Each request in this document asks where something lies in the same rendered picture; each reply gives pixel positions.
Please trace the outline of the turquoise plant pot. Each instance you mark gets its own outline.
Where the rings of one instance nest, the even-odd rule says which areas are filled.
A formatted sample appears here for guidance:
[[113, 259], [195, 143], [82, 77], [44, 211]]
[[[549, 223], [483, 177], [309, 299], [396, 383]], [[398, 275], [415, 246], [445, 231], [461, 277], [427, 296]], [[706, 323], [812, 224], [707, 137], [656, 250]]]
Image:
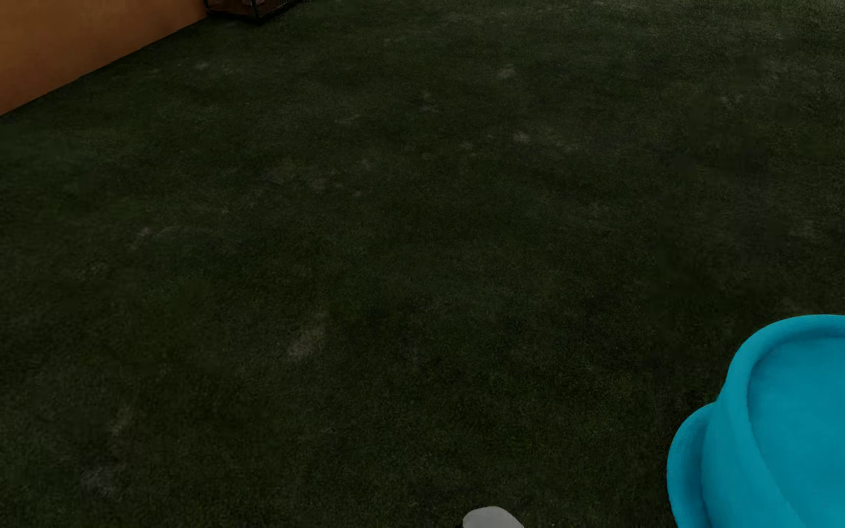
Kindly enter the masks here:
[[677, 528], [845, 528], [845, 316], [771, 323], [667, 455]]

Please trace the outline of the white robot foot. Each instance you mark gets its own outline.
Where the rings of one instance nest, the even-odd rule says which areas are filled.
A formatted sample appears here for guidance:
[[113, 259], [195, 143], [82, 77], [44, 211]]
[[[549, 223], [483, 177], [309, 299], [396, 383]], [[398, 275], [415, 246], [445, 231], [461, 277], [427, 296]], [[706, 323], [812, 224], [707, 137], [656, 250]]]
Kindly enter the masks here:
[[513, 514], [499, 506], [484, 506], [469, 511], [461, 528], [525, 528]]

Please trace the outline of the orange wooden cabinet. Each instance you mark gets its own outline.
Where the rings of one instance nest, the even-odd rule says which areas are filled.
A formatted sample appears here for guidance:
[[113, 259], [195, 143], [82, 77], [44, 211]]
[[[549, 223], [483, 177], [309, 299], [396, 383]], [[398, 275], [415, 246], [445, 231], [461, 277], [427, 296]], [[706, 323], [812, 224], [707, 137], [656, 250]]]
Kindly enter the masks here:
[[0, 115], [205, 16], [203, 0], [0, 0]]

